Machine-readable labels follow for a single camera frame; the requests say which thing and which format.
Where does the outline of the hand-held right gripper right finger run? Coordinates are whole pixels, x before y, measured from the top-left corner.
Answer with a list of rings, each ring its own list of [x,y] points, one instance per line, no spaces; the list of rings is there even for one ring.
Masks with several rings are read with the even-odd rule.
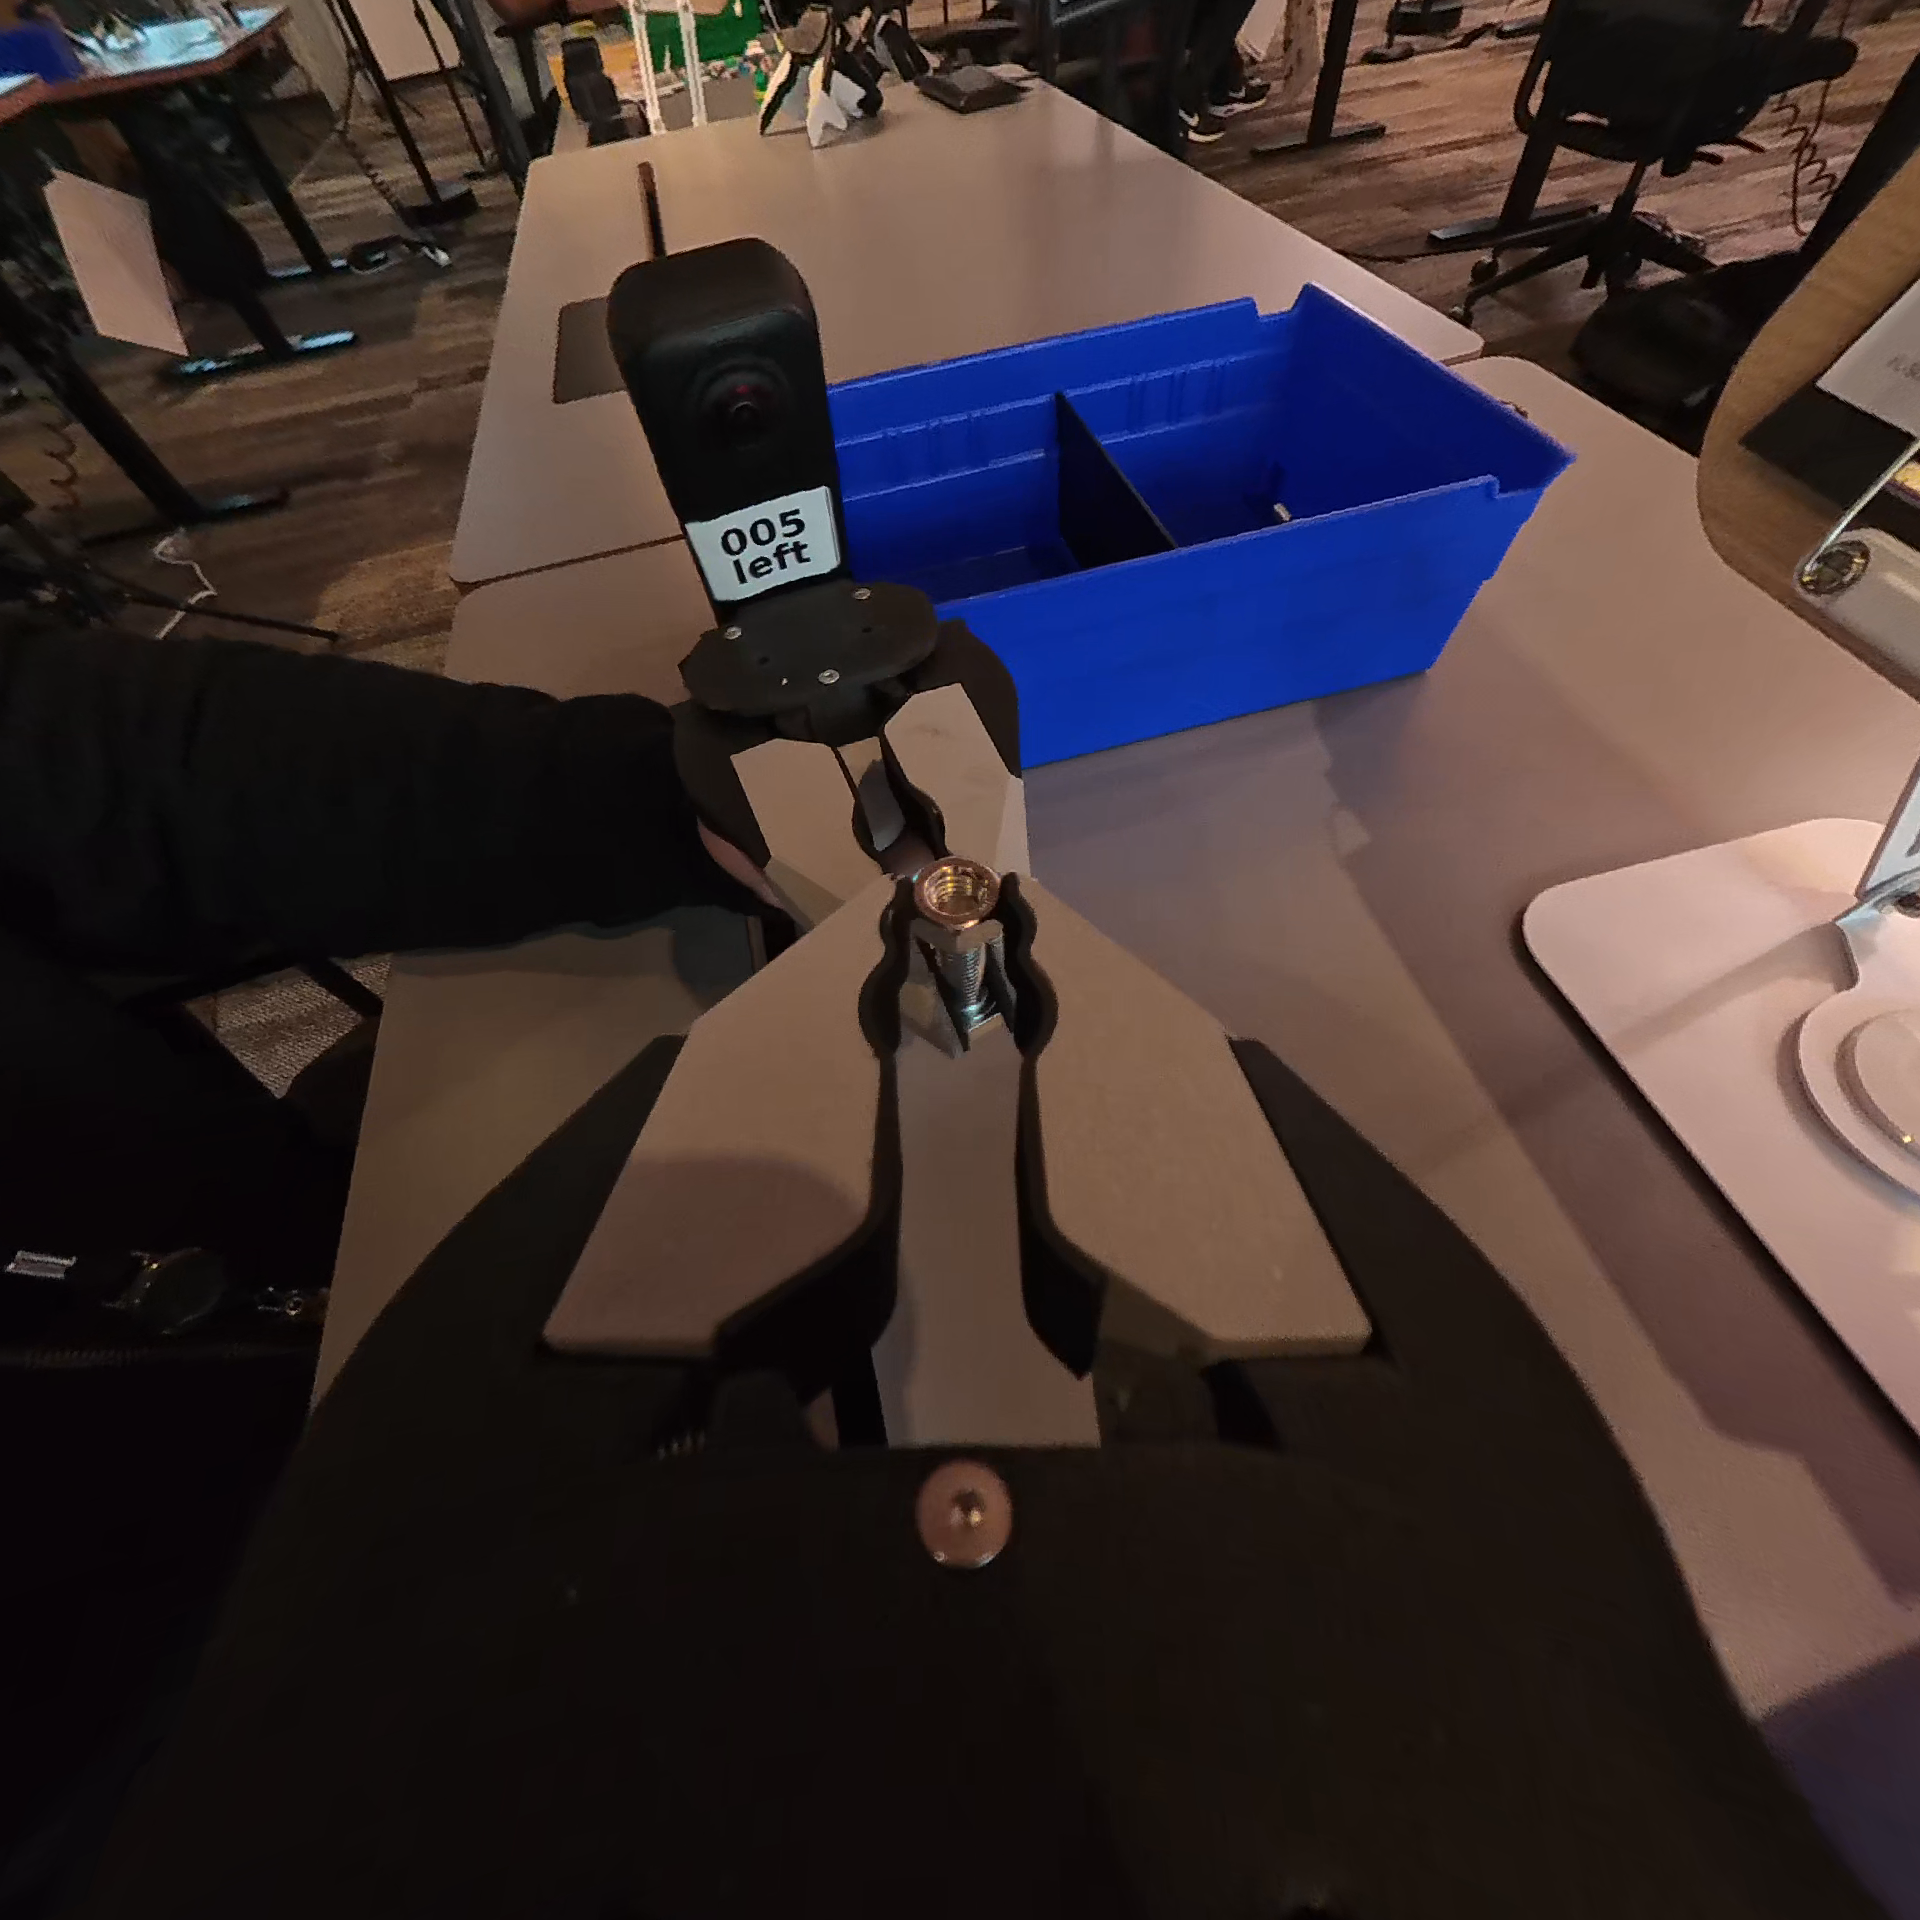
[[[1075,1376],[1374,1333],[1233,1037],[1033,881],[1012,886],[1024,1312]]]

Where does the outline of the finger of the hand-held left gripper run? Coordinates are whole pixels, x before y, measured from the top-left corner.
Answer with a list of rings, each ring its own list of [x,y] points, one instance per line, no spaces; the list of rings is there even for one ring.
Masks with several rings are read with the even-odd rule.
[[[785,913],[812,931],[864,895],[906,833],[878,736],[844,747],[775,736],[732,758]]]
[[[897,794],[938,857],[969,857],[1028,878],[1024,783],[1012,773],[969,694],[920,691],[881,735]]]

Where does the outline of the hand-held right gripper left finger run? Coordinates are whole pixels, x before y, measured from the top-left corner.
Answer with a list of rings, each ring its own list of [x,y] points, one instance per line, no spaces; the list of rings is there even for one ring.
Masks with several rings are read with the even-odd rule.
[[[850,1365],[897,1309],[906,931],[878,881],[684,1038],[547,1320],[558,1354]]]

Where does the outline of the steel hex nut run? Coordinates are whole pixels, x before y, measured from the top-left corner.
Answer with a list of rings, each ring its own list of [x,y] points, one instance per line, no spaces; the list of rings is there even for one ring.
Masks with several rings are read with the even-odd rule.
[[[912,905],[922,927],[955,951],[971,938],[990,939],[996,927],[1002,877],[994,867],[943,855],[926,863],[912,881]]]

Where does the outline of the blue bin with black divider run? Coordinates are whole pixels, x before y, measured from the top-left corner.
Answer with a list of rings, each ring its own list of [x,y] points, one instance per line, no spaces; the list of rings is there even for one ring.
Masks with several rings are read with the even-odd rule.
[[[1320,286],[827,394],[857,579],[996,655],[1032,769],[1427,672],[1575,461]]]

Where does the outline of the person's left forearm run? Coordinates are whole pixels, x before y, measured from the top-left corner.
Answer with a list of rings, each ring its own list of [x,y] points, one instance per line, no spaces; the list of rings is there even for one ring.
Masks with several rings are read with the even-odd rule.
[[[6,630],[6,931],[72,968],[482,950],[754,903],[640,696]]]

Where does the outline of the person's left hand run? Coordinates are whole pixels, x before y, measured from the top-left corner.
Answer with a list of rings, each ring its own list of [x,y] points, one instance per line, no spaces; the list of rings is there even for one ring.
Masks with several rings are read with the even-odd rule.
[[[698,823],[699,840],[708,859],[732,878],[742,890],[753,895],[760,903],[768,905],[777,915],[792,918],[786,902],[779,896],[777,888],[768,881],[766,871],[760,870],[744,848],[732,846],[721,833],[708,829],[706,822]]]

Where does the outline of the black white gripper tool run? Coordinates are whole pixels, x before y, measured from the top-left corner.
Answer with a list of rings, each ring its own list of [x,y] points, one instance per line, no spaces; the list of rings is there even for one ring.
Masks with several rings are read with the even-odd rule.
[[[796,127],[822,149],[878,119],[889,82],[914,88],[930,77],[903,2],[775,2],[760,11],[775,61],[760,97],[762,137]]]

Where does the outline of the white tabletop stand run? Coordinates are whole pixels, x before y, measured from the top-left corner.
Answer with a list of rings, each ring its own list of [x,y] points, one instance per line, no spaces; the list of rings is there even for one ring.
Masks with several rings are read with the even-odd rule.
[[[1529,959],[1918,1427],[1918,775],[1820,819],[1570,881]]]

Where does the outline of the white hanging paper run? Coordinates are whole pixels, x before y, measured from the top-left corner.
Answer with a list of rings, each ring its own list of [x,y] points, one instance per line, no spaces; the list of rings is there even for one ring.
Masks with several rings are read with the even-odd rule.
[[[43,201],[96,334],[186,360],[146,201],[68,171],[50,174]]]

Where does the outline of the wooden desk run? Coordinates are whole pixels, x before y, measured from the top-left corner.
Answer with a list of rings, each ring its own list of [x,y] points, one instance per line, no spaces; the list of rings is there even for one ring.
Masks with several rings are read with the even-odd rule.
[[[182,6],[176,19],[89,39],[59,6],[8,6],[6,142],[23,151],[6,149],[6,352],[162,529],[273,513],[289,494],[196,497],[86,370],[65,302],[75,297],[92,323],[43,187],[68,171],[146,201],[186,339],[186,360],[169,358],[175,383],[354,349],[347,328],[289,333],[271,312],[271,291],[353,270],[322,246],[233,94],[250,69],[287,53],[287,34],[287,7]]]

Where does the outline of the person's dark clothing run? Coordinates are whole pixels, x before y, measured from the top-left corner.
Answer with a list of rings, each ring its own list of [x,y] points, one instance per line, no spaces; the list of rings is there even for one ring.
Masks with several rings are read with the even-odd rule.
[[[304,1424],[358,1121],[6,936],[6,1915],[55,1915]]]

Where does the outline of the black bag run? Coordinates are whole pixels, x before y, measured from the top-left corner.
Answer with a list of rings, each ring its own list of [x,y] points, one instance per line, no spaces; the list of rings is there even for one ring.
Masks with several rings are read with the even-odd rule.
[[[1791,250],[1612,295],[1575,334],[1570,365],[1615,413],[1698,454],[1731,373],[1802,275]]]

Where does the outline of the black mesh office chair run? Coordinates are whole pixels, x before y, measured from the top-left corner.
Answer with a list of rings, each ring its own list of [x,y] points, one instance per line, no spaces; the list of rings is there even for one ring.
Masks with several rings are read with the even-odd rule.
[[[1737,2],[1552,2],[1514,104],[1523,154],[1455,321],[1570,264],[1586,294],[1608,297],[1647,266],[1708,273],[1700,246],[1641,210],[1643,184],[1718,166],[1770,104],[1843,80],[1857,43],[1823,31],[1827,11],[1792,6],[1768,29]],[[1624,168],[1624,186],[1612,207],[1535,232],[1561,154]]]

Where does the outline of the printed instruction sheet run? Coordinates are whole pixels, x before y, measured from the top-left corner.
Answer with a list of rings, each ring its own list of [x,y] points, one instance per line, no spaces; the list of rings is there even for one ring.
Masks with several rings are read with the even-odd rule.
[[[1867,328],[1817,390],[1918,441],[1918,282]]]

